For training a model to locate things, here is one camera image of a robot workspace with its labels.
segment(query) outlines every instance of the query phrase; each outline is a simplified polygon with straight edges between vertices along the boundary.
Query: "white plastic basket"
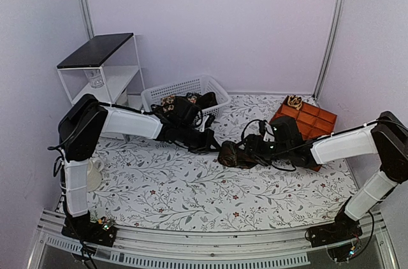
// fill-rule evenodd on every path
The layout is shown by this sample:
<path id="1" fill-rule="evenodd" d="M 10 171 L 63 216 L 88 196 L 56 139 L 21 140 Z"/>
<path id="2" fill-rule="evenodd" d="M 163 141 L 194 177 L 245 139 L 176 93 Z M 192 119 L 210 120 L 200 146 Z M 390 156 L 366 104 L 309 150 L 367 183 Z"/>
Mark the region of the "white plastic basket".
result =
<path id="1" fill-rule="evenodd" d="M 211 76 L 197 76 L 179 83 L 170 83 L 145 89 L 142 92 L 143 107 L 151 112 L 151 105 L 160 105 L 161 98 L 169 95 L 185 96 L 188 92 L 197 92 L 204 95 L 215 92 L 218 105 L 203 110 L 203 116 L 212 114 L 215 118 L 221 116 L 225 106 L 231 102 L 231 97 Z"/>

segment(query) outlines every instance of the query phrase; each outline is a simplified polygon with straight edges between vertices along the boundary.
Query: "cable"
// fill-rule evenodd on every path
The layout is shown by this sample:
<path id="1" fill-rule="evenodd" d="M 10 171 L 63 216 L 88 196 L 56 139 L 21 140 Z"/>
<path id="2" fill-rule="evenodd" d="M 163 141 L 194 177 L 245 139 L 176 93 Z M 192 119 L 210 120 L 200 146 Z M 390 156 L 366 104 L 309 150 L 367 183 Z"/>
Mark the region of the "cable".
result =
<path id="1" fill-rule="evenodd" d="M 65 202 L 62 204 L 62 206 L 65 208 L 65 207 L 66 207 L 66 202 L 67 202 L 67 201 L 66 201 L 66 195 L 64 195 L 64 197 L 65 197 Z M 78 235 L 76 229 L 74 228 L 73 223 L 72 223 L 72 221 L 71 221 L 71 217 L 69 216 L 68 210 L 66 211 L 66 209 L 64 209 L 64 212 L 66 213 L 66 220 L 69 222 L 69 225 L 70 225 L 72 231 L 74 232 L 75 236 L 78 238 L 79 242 L 81 243 L 82 250 L 83 250 L 83 251 L 81 251 L 82 257 L 84 257 L 84 251 L 85 251 L 86 254 L 88 255 L 89 261 L 92 263 L 92 266 L 94 267 L 94 269 L 98 269 L 97 266 L 96 266 L 96 264 L 95 264 L 95 262 L 94 262 L 94 260 L 92 259 L 91 253 L 90 253 L 89 250 L 88 250 L 88 246 L 85 244 L 85 242 L 84 242 L 84 241 L 82 240 L 82 238 Z M 92 268 L 86 263 L 85 260 L 83 260 L 82 263 L 83 263 L 88 269 L 92 269 Z"/>
<path id="2" fill-rule="evenodd" d="M 183 99 L 183 100 L 186 100 L 187 102 L 191 103 L 186 98 L 179 98 L 179 99 Z M 156 112 L 157 112 L 158 109 L 164 109 L 167 106 L 174 105 L 174 104 L 176 104 L 176 103 L 172 102 L 172 103 L 167 103 L 165 105 L 151 105 L 150 107 L 152 108 L 153 111 L 152 112 L 147 112 L 147 113 L 144 113 L 144 114 L 146 114 L 146 115 L 156 115 Z M 195 106 L 198 107 L 198 109 L 199 109 L 198 111 L 200 113 L 200 123 L 197 123 L 195 125 L 192 125 L 192 124 L 188 125 L 189 127 L 193 128 L 193 129 L 195 129 L 197 127 L 200 127 L 203 124 L 203 119 L 204 119 L 203 109 L 198 105 L 195 105 Z"/>
<path id="3" fill-rule="evenodd" d="M 178 146 L 178 147 L 180 147 L 180 148 L 188 149 L 188 147 L 181 146 L 181 145 L 180 145 L 179 143 L 177 143 L 177 142 L 170 142 L 170 143 L 174 143 L 176 146 Z"/>
<path id="4" fill-rule="evenodd" d="M 110 107 L 110 108 L 120 108 L 121 110 L 127 110 L 127 111 L 134 112 L 134 113 L 137 113 L 137 114 L 147 114 L 147 115 L 149 115 L 149 113 L 151 113 L 151 112 L 142 112 L 140 110 L 137 110 L 136 108 L 131 108 L 129 106 L 116 105 L 115 103 L 99 102 L 99 105 L 107 106 L 107 107 Z"/>
<path id="5" fill-rule="evenodd" d="M 79 128 L 79 125 L 81 124 L 82 119 L 84 119 L 84 117 L 87 115 L 87 112 L 88 112 L 91 108 L 93 108 L 94 106 L 98 106 L 98 105 L 99 105 L 99 102 L 98 102 L 98 101 L 93 101 L 92 103 L 90 103 L 90 104 L 88 105 L 86 111 L 84 111 L 84 112 L 82 113 L 81 117 L 79 118 L 79 120 L 78 120 L 78 122 L 77 122 L 77 125 L 74 127 L 74 129 L 72 130 L 71 134 L 68 135 L 68 137 L 65 138 L 65 140 L 63 140 L 63 141 L 62 141 L 61 143 L 59 143 L 58 145 L 56 145 L 56 146 L 49 146 L 49 147 L 47 148 L 47 150 L 53 151 L 53 150 L 58 150 L 58 149 L 62 148 L 62 146 L 76 133 L 77 129 Z"/>
<path id="6" fill-rule="evenodd" d="M 296 168 L 295 166 L 292 166 L 293 169 L 279 168 L 279 167 L 276 167 L 274 164 L 271 164 L 270 166 L 272 166 L 272 167 L 274 167 L 275 169 L 278 169 L 278 170 L 280 170 L 280 171 L 294 172 L 294 171 L 297 170 L 297 168 Z"/>
<path id="7" fill-rule="evenodd" d="M 368 211 L 368 213 L 369 213 L 370 216 L 371 216 L 372 224 L 371 224 L 371 234 L 370 234 L 370 237 L 368 238 L 367 243 L 366 243 L 365 246 L 360 250 L 360 252 L 359 252 L 358 254 L 353 254 L 350 258 L 348 258 L 348 259 L 346 258 L 346 259 L 340 260 L 340 261 L 338 261 L 338 263 L 344 263 L 344 262 L 347 262 L 347 261 L 349 261 L 349 260 L 355 259 L 355 258 L 357 258 L 358 256 L 362 255 L 363 252 L 365 251 L 365 249 L 367 249 L 368 245 L 369 245 L 370 242 L 371 242 L 371 239 L 372 239 L 372 237 L 373 237 L 373 234 L 374 234 L 374 224 L 375 224 L 373 214 L 371 213 L 371 211 Z"/>
<path id="8" fill-rule="evenodd" d="M 400 124 L 399 122 L 393 121 L 393 120 L 387 120 L 387 119 L 379 119 L 378 123 L 388 123 L 388 124 L 394 124 L 398 127 L 401 127 L 402 129 L 406 130 L 408 132 L 408 128 L 405 127 L 403 124 Z"/>
<path id="9" fill-rule="evenodd" d="M 57 157 L 55 159 L 55 161 L 54 161 L 54 170 L 52 172 L 52 175 L 54 176 L 54 178 L 58 175 L 59 171 L 61 170 L 63 161 L 64 161 L 64 156 L 59 156 L 59 157 Z"/>
<path id="10" fill-rule="evenodd" d="M 292 148 L 287 149 L 287 150 L 285 150 L 285 151 L 281 151 L 281 152 L 278 152 L 278 153 L 274 153 L 273 156 L 277 157 L 277 156 L 279 156 L 279 155 L 281 155 L 281 154 L 285 154 L 285 153 L 294 151 L 294 150 L 296 150 L 296 149 L 300 149 L 300 148 L 303 148 L 303 147 L 307 147 L 307 146 L 309 146 L 309 145 L 312 145 L 313 143 L 320 142 L 320 141 L 325 140 L 325 139 L 327 139 L 327 138 L 331 138 L 332 136 L 337 136 L 337 135 L 340 135 L 340 134 L 344 134 L 344 133 L 353 132 L 353 131 L 356 131 L 356 130 L 359 130 L 359 129 L 363 129 L 364 127 L 371 126 L 372 124 L 376 124 L 376 123 L 378 123 L 379 121 L 380 121 L 380 120 L 374 120 L 374 121 L 372 121 L 372 122 L 369 122 L 369 123 L 366 124 L 366 125 L 361 125 L 361 126 L 358 126 L 358 127 L 354 127 L 354 128 L 351 128 L 351 129 L 347 129 L 347 130 L 344 130 L 344 131 L 340 131 L 340 132 L 337 132 L 337 133 L 333 133 L 333 134 L 331 134 L 331 135 L 322 136 L 322 137 L 317 138 L 317 139 L 315 139 L 315 140 L 309 140 L 309 141 L 305 142 L 305 143 L 302 144 L 302 145 L 292 147 Z"/>
<path id="11" fill-rule="evenodd" d="M 325 231 L 325 232 L 331 233 L 331 234 L 337 233 L 336 231 L 329 231 L 328 229 L 323 229 L 323 228 L 319 228 L 319 230 L 320 231 Z M 310 237 L 306 237 L 306 235 L 309 235 L 309 229 L 307 229 L 306 232 L 305 232 L 305 239 L 309 242 Z"/>
<path id="12" fill-rule="evenodd" d="M 256 121 L 258 121 L 258 122 L 264 122 L 265 120 L 254 119 L 254 120 L 251 120 L 250 122 L 248 122 L 247 125 L 244 127 L 244 130 L 243 130 L 242 133 L 241 133 L 241 142 L 244 141 L 245 131 L 246 131 L 246 129 L 248 128 L 248 126 L 249 126 L 250 124 L 252 124 L 253 122 L 256 122 Z"/>
<path id="13" fill-rule="evenodd" d="M 267 128 L 265 128 L 265 131 L 266 131 L 269 135 L 272 135 L 273 137 L 275 137 L 275 135 L 274 135 L 273 133 L 269 132 Z"/>

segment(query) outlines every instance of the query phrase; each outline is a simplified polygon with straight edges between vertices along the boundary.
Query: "white floral mat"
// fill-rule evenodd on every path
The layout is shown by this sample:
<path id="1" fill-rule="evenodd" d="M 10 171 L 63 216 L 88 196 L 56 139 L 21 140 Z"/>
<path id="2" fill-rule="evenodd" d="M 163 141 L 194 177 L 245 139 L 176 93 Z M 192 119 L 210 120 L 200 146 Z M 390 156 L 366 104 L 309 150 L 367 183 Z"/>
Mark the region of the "white floral mat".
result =
<path id="1" fill-rule="evenodd" d="M 212 125 L 220 144 L 238 141 L 250 120 L 272 118 L 285 96 L 232 98 Z M 303 100 L 314 104 L 312 98 Z M 247 132 L 256 130 L 254 124 Z M 216 154 L 194 155 L 140 137 L 129 143 L 100 139 L 95 155 L 106 166 L 102 185 L 88 193 L 91 214 L 124 226 L 206 232 L 290 228 L 332 220 L 356 192 L 343 160 L 319 172 L 241 170 L 220 165 Z"/>

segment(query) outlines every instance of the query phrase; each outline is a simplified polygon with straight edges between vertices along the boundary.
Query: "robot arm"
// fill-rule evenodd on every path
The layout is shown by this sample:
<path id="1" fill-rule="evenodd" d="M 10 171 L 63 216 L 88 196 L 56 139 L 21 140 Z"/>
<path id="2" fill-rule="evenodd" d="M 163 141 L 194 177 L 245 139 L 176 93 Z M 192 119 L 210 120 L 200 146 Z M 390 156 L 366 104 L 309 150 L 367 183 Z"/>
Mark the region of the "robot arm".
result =
<path id="1" fill-rule="evenodd" d="M 101 133 L 179 142 L 195 153 L 218 151 L 220 146 L 214 132 L 207 128 L 214 118 L 201 118 L 200 130 L 193 125 L 199 112 L 196 105 L 180 100 L 168 113 L 143 114 L 125 106 L 100 103 L 90 94 L 84 95 L 59 123 L 58 146 L 48 148 L 61 154 L 61 187 L 67 217 L 63 235 L 108 246 L 112 246 L 115 239 L 114 227 L 90 221 L 87 205 L 87 168 Z"/>
<path id="2" fill-rule="evenodd" d="M 334 223 L 309 229 L 313 247 L 360 236 L 358 221 L 408 180 L 408 129 L 391 112 L 362 127 L 306 142 L 291 117 L 280 117 L 269 124 L 260 122 L 259 133 L 248 135 L 239 144 L 224 142 L 219 162 L 236 166 L 241 157 L 268 166 L 273 160 L 288 159 L 293 166 L 313 168 L 363 154 L 378 154 L 381 159 L 379 170 L 343 205 Z"/>
<path id="3" fill-rule="evenodd" d="M 408 180 L 407 148 L 408 130 L 391 112 L 382 113 L 370 126 L 313 143 L 310 152 L 317 164 L 362 154 L 379 154 L 381 159 L 379 170 L 343 204 L 333 224 L 308 230 L 313 247 L 361 234 L 358 221 Z"/>

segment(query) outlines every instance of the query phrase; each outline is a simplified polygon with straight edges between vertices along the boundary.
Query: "white backdrop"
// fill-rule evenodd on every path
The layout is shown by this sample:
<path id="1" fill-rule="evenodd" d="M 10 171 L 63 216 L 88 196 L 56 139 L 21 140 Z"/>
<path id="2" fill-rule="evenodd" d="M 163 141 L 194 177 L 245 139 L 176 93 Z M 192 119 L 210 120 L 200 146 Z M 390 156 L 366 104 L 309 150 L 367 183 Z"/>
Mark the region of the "white backdrop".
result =
<path id="1" fill-rule="evenodd" d="M 89 0 L 96 34 L 141 34 L 147 87 L 209 74 L 227 91 L 309 94 L 334 2 Z"/>
<path id="2" fill-rule="evenodd" d="M 0 0 L 0 268 L 27 268 L 52 176 L 58 123 L 70 103 L 56 66 L 87 39 L 78 0 Z"/>
<path id="3" fill-rule="evenodd" d="M 319 102 L 338 115 L 338 129 L 392 111 L 408 125 L 408 0 L 346 0 Z M 378 156 L 350 160 L 362 184 L 377 171 Z M 400 268 L 408 268 L 408 183 L 381 205 Z"/>

